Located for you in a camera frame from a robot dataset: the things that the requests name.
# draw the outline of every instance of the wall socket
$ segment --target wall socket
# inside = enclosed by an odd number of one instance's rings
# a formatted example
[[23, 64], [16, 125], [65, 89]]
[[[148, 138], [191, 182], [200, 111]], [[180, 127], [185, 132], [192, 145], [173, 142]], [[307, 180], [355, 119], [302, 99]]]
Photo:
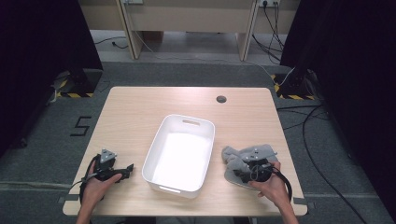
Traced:
[[[267, 1], [267, 7], [275, 7], [275, 2], [277, 2], [278, 5], [280, 5], [280, 0], [265, 0]], [[262, 3], [264, 0], [260, 0], [260, 7], [262, 7]]]

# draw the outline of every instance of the bin handle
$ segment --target bin handle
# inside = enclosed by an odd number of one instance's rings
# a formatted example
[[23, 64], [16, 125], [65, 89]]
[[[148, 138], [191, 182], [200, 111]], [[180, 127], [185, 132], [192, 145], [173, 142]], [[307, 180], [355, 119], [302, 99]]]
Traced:
[[164, 189], [164, 190], [172, 191], [172, 192], [174, 192], [174, 193], [181, 193], [181, 191], [180, 191], [180, 190], [178, 190], [178, 189], [169, 189], [169, 188], [167, 188], [167, 187], [163, 187], [163, 186], [159, 186], [159, 187], [160, 187], [160, 189]]
[[199, 122], [196, 122], [196, 121], [187, 120], [187, 119], [183, 119], [182, 121], [183, 121], [183, 123], [192, 124], [192, 125], [196, 125], [196, 126], [201, 126], [201, 124]]

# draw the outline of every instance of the hand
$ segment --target hand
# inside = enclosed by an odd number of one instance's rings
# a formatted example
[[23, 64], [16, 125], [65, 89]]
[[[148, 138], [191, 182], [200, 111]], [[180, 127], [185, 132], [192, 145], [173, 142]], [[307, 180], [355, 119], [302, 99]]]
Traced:
[[[92, 163], [88, 175], [93, 173], [93, 168], [95, 167], [95, 162]], [[106, 191], [110, 187], [120, 180], [122, 174], [116, 174], [111, 176], [106, 181], [100, 181], [95, 177], [92, 177], [87, 186], [84, 189], [84, 195], [82, 196], [81, 207], [78, 212], [77, 224], [88, 224], [90, 223], [92, 211], [97, 203], [105, 196]]]
[[[95, 161], [92, 163], [90, 171], [88, 172], [88, 175], [93, 174], [93, 168], [95, 167]], [[97, 203], [105, 196], [106, 191], [110, 189], [110, 187], [116, 183], [118, 180], [120, 180], [122, 177], [122, 174], [116, 174], [111, 176], [108, 180], [106, 181], [100, 181], [96, 179], [95, 177], [92, 177], [88, 183], [87, 186], [85, 187], [84, 190], [84, 195], [82, 197], [82, 203], [81, 206], [84, 205], [93, 205], [93, 207], [96, 206]]]
[[[280, 171], [280, 162], [270, 162], [277, 170]], [[258, 197], [265, 196], [279, 209], [284, 223], [298, 223], [294, 215], [293, 207], [289, 201], [289, 195], [283, 180], [277, 175], [271, 174], [265, 182], [249, 181], [248, 184], [260, 191]]]
[[[270, 163], [280, 171], [279, 161]], [[258, 197], [265, 196], [277, 207], [283, 203], [289, 203], [289, 195], [286, 191], [285, 183], [275, 174], [271, 174], [270, 178], [265, 182], [249, 181], [248, 184], [260, 191], [257, 195]]]

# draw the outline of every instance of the power outlet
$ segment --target power outlet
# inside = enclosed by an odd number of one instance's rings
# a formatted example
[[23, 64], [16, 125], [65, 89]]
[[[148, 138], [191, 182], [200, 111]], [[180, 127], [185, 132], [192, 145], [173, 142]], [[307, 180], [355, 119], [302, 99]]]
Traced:
[[260, 0], [260, 7], [263, 6], [264, 1], [267, 1], [267, 7], [275, 7], [275, 4], [279, 6], [280, 0]]

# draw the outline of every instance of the black curtain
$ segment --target black curtain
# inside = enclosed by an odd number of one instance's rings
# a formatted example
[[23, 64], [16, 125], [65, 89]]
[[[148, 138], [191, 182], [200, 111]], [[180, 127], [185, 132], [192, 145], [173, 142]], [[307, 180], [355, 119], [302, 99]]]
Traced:
[[102, 65], [77, 0], [2, 1], [0, 27], [1, 156], [61, 72]]
[[[281, 64], [309, 55], [341, 137], [396, 220], [396, 1], [332, 2], [320, 26], [329, 1], [301, 1]], [[309, 42], [316, 28], [323, 38]]]

